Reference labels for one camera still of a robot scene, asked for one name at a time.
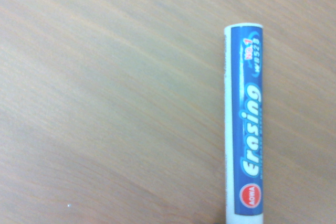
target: tabletop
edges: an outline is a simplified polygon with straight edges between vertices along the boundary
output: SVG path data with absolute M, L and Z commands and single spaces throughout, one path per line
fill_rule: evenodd
M 265 223 L 335 223 L 336 0 L 0 0 L 1 223 L 225 223 L 240 22 L 264 26 Z

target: wood grain surface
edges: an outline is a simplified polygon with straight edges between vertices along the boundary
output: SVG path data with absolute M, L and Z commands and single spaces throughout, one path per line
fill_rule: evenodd
M 0 223 L 225 223 L 240 22 L 264 26 L 265 223 L 336 223 L 336 0 L 0 0 Z

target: blue label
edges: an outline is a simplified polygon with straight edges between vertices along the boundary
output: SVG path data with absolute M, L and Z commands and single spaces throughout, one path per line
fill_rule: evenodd
M 258 215 L 263 208 L 263 31 L 234 27 L 231 39 L 235 213 Z

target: whiteboard marker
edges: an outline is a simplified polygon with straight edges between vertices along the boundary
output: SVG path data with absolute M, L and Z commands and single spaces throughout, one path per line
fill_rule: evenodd
M 226 224 L 263 224 L 262 28 L 224 29 Z

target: aowa logo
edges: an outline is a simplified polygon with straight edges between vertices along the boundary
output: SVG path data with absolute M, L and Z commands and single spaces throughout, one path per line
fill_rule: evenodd
M 240 190 L 240 201 L 245 207 L 256 208 L 261 201 L 261 189 L 257 184 L 247 184 Z

